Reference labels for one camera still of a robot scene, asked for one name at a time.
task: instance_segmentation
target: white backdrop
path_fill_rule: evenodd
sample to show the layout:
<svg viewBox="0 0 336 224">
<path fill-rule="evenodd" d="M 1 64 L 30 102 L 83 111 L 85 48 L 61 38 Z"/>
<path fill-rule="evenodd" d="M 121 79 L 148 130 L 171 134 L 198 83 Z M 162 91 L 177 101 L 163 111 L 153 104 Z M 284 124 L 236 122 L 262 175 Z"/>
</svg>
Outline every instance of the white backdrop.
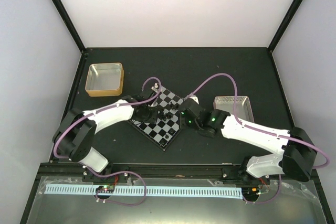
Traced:
<svg viewBox="0 0 336 224">
<path fill-rule="evenodd" d="M 303 0 L 274 57 L 298 127 L 331 157 L 318 170 L 336 220 L 336 0 Z M 318 164 L 324 158 L 318 155 Z"/>
<path fill-rule="evenodd" d="M 0 223 L 20 223 L 80 52 L 51 0 L 0 0 Z"/>
<path fill-rule="evenodd" d="M 86 47 L 267 47 L 292 0 L 62 0 Z"/>
</svg>

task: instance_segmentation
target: black frame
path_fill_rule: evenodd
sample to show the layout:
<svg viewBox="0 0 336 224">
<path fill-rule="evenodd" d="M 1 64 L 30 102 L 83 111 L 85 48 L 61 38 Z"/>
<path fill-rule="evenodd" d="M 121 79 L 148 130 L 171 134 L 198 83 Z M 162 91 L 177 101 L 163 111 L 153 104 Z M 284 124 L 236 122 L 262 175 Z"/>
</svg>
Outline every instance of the black frame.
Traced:
<svg viewBox="0 0 336 224">
<path fill-rule="evenodd" d="M 287 108 L 288 114 L 290 115 L 290 122 L 291 122 L 292 126 L 294 126 L 294 121 L 292 119 L 292 116 L 291 116 L 291 113 L 290 113 L 290 110 L 289 110 L 287 99 L 286 99 L 285 93 L 284 93 L 283 88 L 282 88 L 282 84 L 281 84 L 281 81 L 280 81 L 280 78 L 279 78 L 279 74 L 278 74 L 278 71 L 277 71 L 277 68 L 276 68 L 276 65 L 275 65 L 275 62 L 274 62 L 272 52 L 274 51 L 275 47 L 278 45 L 281 37 L 285 33 L 289 23 L 291 22 L 292 18 L 294 17 L 294 15 L 295 15 L 296 11 L 298 10 L 302 1 L 303 0 L 293 0 L 293 2 L 290 5 L 285 17 L 282 20 L 278 30 L 276 31 L 270 45 L 267 48 L 268 53 L 269 53 L 269 57 L 272 60 L 274 71 L 277 75 L 277 79 L 278 79 L 279 86 L 281 88 L 281 93 L 282 93 L 283 99 L 286 102 L 286 108 Z M 72 108 L 72 105 L 74 103 L 74 99 L 75 99 L 76 92 L 77 92 L 77 89 L 78 89 L 79 81 L 80 81 L 80 78 L 83 74 L 83 68 L 84 68 L 85 62 L 87 60 L 87 55 L 88 54 L 86 53 L 87 49 L 84 46 L 83 42 L 81 41 L 80 36 L 77 33 L 77 31 L 76 31 L 69 15 L 68 15 L 63 3 L 61 2 L 61 0 L 52 0 L 52 2 L 54 3 L 57 11 L 59 12 L 60 16 L 62 17 L 65 25 L 67 26 L 70 34 L 72 35 L 74 41 L 76 42 L 76 44 L 78 46 L 78 49 L 82 53 L 80 61 L 79 61 L 79 65 L 78 65 L 78 68 L 77 68 L 77 71 L 76 71 L 76 75 L 75 75 L 74 81 L 73 81 L 72 86 L 71 86 L 71 90 L 70 90 L 70 94 L 69 94 L 69 97 L 68 97 L 68 100 L 67 100 L 67 103 L 66 103 L 66 107 L 65 107 L 65 110 L 64 110 L 64 113 L 63 113 L 62 118 L 64 118 L 64 116 Z M 51 154 L 50 163 L 41 163 L 40 168 L 39 168 L 38 173 L 37 173 L 37 176 L 36 176 L 36 179 L 34 181 L 32 190 L 31 190 L 29 198 L 28 198 L 26 208 L 24 210 L 24 213 L 23 213 L 23 216 L 22 216 L 22 219 L 21 219 L 21 223 L 26 223 L 27 220 L 28 220 L 31 207 L 32 207 L 33 202 L 34 202 L 35 194 L 36 194 L 36 191 L 37 191 L 37 188 L 38 188 L 38 185 L 39 185 L 39 182 L 40 182 L 40 179 L 41 179 L 42 176 L 83 176 L 84 169 L 80 165 L 78 165 L 78 164 L 57 163 L 57 162 L 53 162 L 53 161 L 54 161 L 54 157 L 53 157 L 53 154 Z M 152 169 L 152 168 L 153 168 L 153 166 L 148 165 L 148 169 Z M 174 169 L 175 171 L 176 171 L 176 169 L 181 168 L 181 172 L 182 171 L 185 172 L 189 168 L 194 169 L 195 166 L 192 166 L 192 165 L 189 165 L 189 166 L 186 166 L 186 167 L 172 166 L 171 168 Z M 207 166 L 207 169 L 209 169 L 209 168 L 210 169 L 213 168 L 213 173 L 211 173 L 211 174 L 206 173 L 206 174 L 208 176 L 210 175 L 210 176 L 217 177 L 218 174 L 219 174 L 218 173 L 218 166 L 211 166 L 211 167 Z M 161 175 L 166 174 L 166 176 L 169 176 L 169 173 L 167 173 L 167 166 L 165 166 L 165 167 L 155 167 L 155 169 L 158 172 L 158 174 L 161 174 Z M 199 167 L 196 171 L 193 170 L 192 173 L 193 173 L 193 176 L 202 177 L 205 174 L 204 171 L 205 170 L 203 170 L 202 168 Z M 324 194 L 324 191 L 323 191 L 323 188 L 322 188 L 322 185 L 321 185 L 321 181 L 319 179 L 319 176 L 318 176 L 316 170 L 314 170 L 312 172 L 311 179 L 314 181 L 316 190 L 318 192 L 318 196 L 320 198 L 320 202 L 322 204 L 324 215 L 327 219 L 327 223 L 334 223 L 333 216 L 331 214 L 326 196 Z"/>
</svg>

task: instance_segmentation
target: black enclosure edge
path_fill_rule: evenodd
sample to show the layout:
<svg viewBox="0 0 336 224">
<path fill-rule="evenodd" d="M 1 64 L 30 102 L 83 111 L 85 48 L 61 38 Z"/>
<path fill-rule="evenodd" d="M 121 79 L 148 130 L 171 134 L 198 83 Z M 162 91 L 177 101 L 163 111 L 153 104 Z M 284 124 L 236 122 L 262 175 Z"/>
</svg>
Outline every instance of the black enclosure edge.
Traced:
<svg viewBox="0 0 336 224">
<path fill-rule="evenodd" d="M 80 39 L 79 34 L 77 33 L 77 31 L 75 29 L 75 26 L 73 25 L 67 11 L 65 10 L 65 7 L 64 7 L 62 1 L 61 0 L 52 0 L 52 2 L 54 3 L 59 15 L 63 19 L 64 24 L 67 26 L 71 36 L 73 37 L 73 40 L 77 44 L 77 47 L 78 47 L 79 51 L 84 52 L 85 51 L 85 46 L 84 46 L 82 40 Z"/>
<path fill-rule="evenodd" d="M 289 23 L 291 22 L 292 18 L 294 17 L 296 11 L 298 10 L 299 6 L 301 5 L 303 0 L 293 0 L 291 3 L 284 19 L 282 20 L 278 30 L 276 31 L 271 43 L 268 46 L 268 50 L 273 52 L 276 46 L 278 45 L 280 39 L 282 38 L 283 34 L 285 33 Z"/>
</svg>

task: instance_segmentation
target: purple cable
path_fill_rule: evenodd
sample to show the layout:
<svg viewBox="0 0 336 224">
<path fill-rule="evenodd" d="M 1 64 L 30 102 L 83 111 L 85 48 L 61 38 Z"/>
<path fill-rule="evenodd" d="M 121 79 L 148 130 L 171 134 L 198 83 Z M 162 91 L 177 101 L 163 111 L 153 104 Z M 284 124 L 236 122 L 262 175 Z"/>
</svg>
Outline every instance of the purple cable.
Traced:
<svg viewBox="0 0 336 224">
<path fill-rule="evenodd" d="M 152 98 L 149 98 L 145 101 L 141 101 L 141 102 L 132 102 L 132 103 L 121 103 L 119 104 L 119 106 L 127 106 L 127 105 L 140 105 L 140 104 L 144 104 L 144 103 L 147 103 L 147 102 L 150 102 L 150 101 L 153 101 L 155 100 L 160 92 L 161 92 L 161 88 L 162 88 L 162 85 L 161 85 L 161 81 L 156 78 L 156 77 L 150 77 L 148 78 L 147 80 L 145 80 L 144 82 L 144 85 L 150 81 L 150 80 L 156 80 L 158 83 L 159 83 L 159 89 L 158 89 L 158 92 L 155 94 L 155 96 L 153 96 Z M 102 111 L 105 111 L 105 110 L 108 110 L 108 109 L 111 109 L 111 108 L 115 108 L 117 105 L 116 104 L 112 104 L 112 105 L 109 105 L 109 106 L 105 106 L 105 107 L 102 107 L 102 108 L 99 108 L 96 110 L 96 114 L 97 113 L 100 113 Z M 84 121 L 86 118 L 89 118 L 90 116 L 93 116 L 94 114 L 93 113 L 90 113 L 88 115 L 85 115 L 83 116 L 82 118 L 78 119 L 77 121 L 75 121 L 72 125 L 70 125 L 63 133 L 62 135 L 59 137 L 59 139 L 56 141 L 55 143 L 55 146 L 54 146 L 54 150 L 53 150 L 53 153 L 54 153 L 54 156 L 57 157 L 57 158 L 68 158 L 67 156 L 60 156 L 57 154 L 57 148 L 59 146 L 59 143 L 63 140 L 63 138 L 77 125 L 79 124 L 80 122 Z M 121 202 L 118 202 L 118 201 L 114 201 L 114 200 L 105 200 L 106 202 L 111 202 L 111 203 L 115 203 L 115 204 L 118 204 L 118 205 L 122 205 L 122 206 L 128 206 L 128 207 L 133 207 L 133 206 L 137 206 L 141 203 L 143 203 L 143 201 L 145 200 L 145 197 L 146 197 L 146 183 L 145 181 L 142 179 L 142 177 L 137 174 L 137 173 L 134 173 L 134 172 L 131 172 L 131 171 L 122 171 L 122 172 L 116 172 L 116 173 L 112 173 L 112 174 L 107 174 L 107 175 L 100 175 L 98 173 L 96 173 L 93 169 L 91 169 L 90 167 L 87 167 L 94 175 L 96 175 L 97 177 L 100 177 L 100 178 L 107 178 L 107 177 L 112 177 L 112 176 L 115 176 L 117 174 L 123 174 L 123 173 L 129 173 L 129 174 L 133 174 L 134 176 L 138 177 L 141 182 L 143 183 L 143 186 L 144 186 L 144 195 L 143 197 L 141 198 L 141 200 L 138 202 L 138 203 L 135 203 L 135 204 L 126 204 L 126 203 L 121 203 Z"/>
<path fill-rule="evenodd" d="M 235 97 L 234 97 L 234 104 L 233 104 L 233 114 L 234 114 L 234 117 L 235 117 L 236 121 L 237 121 L 240 125 L 242 125 L 243 123 L 239 120 L 239 118 L 238 118 L 238 116 L 237 116 L 237 113 L 236 113 L 236 111 L 237 111 L 237 109 L 236 109 L 236 108 L 237 108 L 237 102 L 236 102 L 236 101 L 237 101 L 237 96 L 238 96 L 237 84 L 236 84 L 235 80 L 232 78 L 232 76 L 230 76 L 230 75 L 227 74 L 227 73 L 217 73 L 217 74 L 214 74 L 213 76 L 210 76 L 208 79 L 206 79 L 205 81 L 203 81 L 202 84 L 199 85 L 199 86 L 197 87 L 197 89 L 195 89 L 192 93 L 190 93 L 190 94 L 186 97 L 186 99 L 189 98 L 189 97 L 191 97 L 192 95 L 194 95 L 194 94 L 195 94 L 198 90 L 200 90 L 201 87 L 203 87 L 207 82 L 209 82 L 210 80 L 212 80 L 213 78 L 218 77 L 218 76 L 225 76 L 225 77 L 228 77 L 228 78 L 231 80 L 232 84 L 233 84 L 233 87 L 234 87 L 234 90 L 235 90 Z M 255 128 L 255 127 L 253 127 L 253 126 L 250 126 L 250 125 L 248 125 L 248 124 L 245 124 L 244 127 L 248 128 L 248 129 L 251 129 L 251 130 L 254 130 L 254 131 L 257 131 L 257 132 L 261 132 L 261 133 L 267 134 L 267 135 L 277 136 L 277 134 L 275 134 L 275 133 L 268 132 L 268 131 L 264 131 L 264 130 Z M 313 169 L 323 168 L 323 167 L 326 167 L 327 165 L 330 164 L 329 156 L 328 156 L 324 151 L 322 151 L 321 149 L 317 148 L 316 146 L 314 146 L 314 145 L 312 145 L 312 144 L 309 144 L 309 143 L 306 143 L 306 142 L 304 142 L 304 141 L 302 141 L 302 140 L 299 140 L 299 139 L 297 139 L 297 138 L 290 137 L 290 136 L 279 135 L 279 136 L 277 136 L 277 137 L 285 138 L 285 139 L 291 140 L 291 141 L 293 141 L 293 142 L 296 142 L 296 143 L 305 145 L 305 146 L 307 146 L 307 147 L 309 147 L 309 148 L 312 148 L 314 151 L 321 153 L 321 154 L 326 158 L 326 159 L 325 159 L 325 163 L 322 164 L 322 165 L 314 166 Z"/>
<path fill-rule="evenodd" d="M 159 94 L 160 94 L 160 91 L 161 91 L 161 81 L 156 78 L 156 77 L 149 77 L 147 80 L 145 80 L 144 82 L 144 85 L 150 81 L 150 80 L 156 80 L 159 85 L 160 85 L 160 88 L 159 88 L 159 91 L 155 94 L 155 96 L 153 96 L 152 98 L 149 98 L 145 101 L 141 101 L 141 102 L 132 102 L 132 103 L 121 103 L 119 104 L 119 106 L 128 106 L 128 105 L 140 105 L 140 104 L 143 104 L 143 103 L 147 103 L 147 102 L 150 102 L 150 101 L 153 101 L 155 100 Z M 105 110 L 108 110 L 108 109 L 111 109 L 111 108 L 115 108 L 117 105 L 116 104 L 111 104 L 109 106 L 105 106 L 105 107 L 102 107 L 102 108 L 99 108 L 99 109 L 96 109 L 96 114 L 97 113 L 100 113 L 102 111 L 105 111 Z M 54 153 L 54 156 L 57 157 L 57 158 L 69 158 L 67 156 L 60 156 L 57 154 L 57 149 L 58 149 L 58 146 L 59 146 L 59 143 L 63 140 L 63 138 L 77 125 L 79 124 L 80 122 L 84 121 L 85 119 L 89 118 L 90 116 L 93 116 L 94 114 L 93 113 L 90 113 L 90 114 L 87 114 L 85 116 L 83 116 L 82 118 L 78 119 L 77 121 L 75 121 L 72 125 L 70 125 L 63 133 L 62 135 L 59 137 L 59 139 L 56 141 L 55 143 L 55 146 L 54 146 L 54 150 L 53 150 L 53 153 Z"/>
<path fill-rule="evenodd" d="M 115 204 L 118 204 L 118 205 L 121 205 L 121 206 L 126 206 L 126 207 L 135 207 L 135 206 L 138 206 L 138 205 L 140 205 L 141 203 L 144 202 L 144 200 L 146 198 L 147 187 L 146 187 L 145 181 L 143 180 L 143 178 L 139 174 L 131 172 L 129 170 L 123 170 L 121 172 L 111 173 L 111 174 L 108 174 L 108 175 L 100 175 L 100 174 L 96 173 L 93 169 L 91 169 L 90 167 L 88 167 L 88 169 L 90 170 L 90 172 L 92 172 L 94 175 L 96 175 L 97 177 L 100 177 L 100 178 L 108 178 L 108 177 L 112 177 L 112 176 L 115 176 L 115 175 L 118 175 L 118 174 L 124 174 L 124 173 L 133 174 L 134 176 L 138 177 L 141 180 L 141 182 L 143 183 L 144 194 L 143 194 L 143 196 L 142 196 L 142 198 L 139 202 L 134 203 L 134 204 L 127 204 L 127 203 L 122 203 L 122 202 L 118 202 L 118 201 L 115 201 L 115 200 L 109 200 L 109 199 L 106 199 L 105 200 L 106 202 L 115 203 Z M 96 195 L 95 195 L 96 199 L 102 200 L 102 199 L 98 198 L 98 193 L 99 193 L 99 191 L 96 192 Z"/>
</svg>

